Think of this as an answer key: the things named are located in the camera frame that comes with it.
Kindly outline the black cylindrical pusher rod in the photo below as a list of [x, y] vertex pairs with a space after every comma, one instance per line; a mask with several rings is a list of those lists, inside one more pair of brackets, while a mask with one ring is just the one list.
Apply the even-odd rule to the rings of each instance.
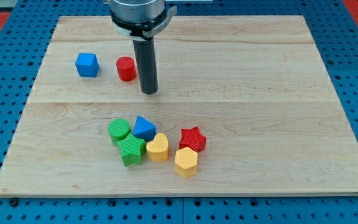
[[154, 40], [132, 41], [142, 93], [152, 95], [158, 91]]

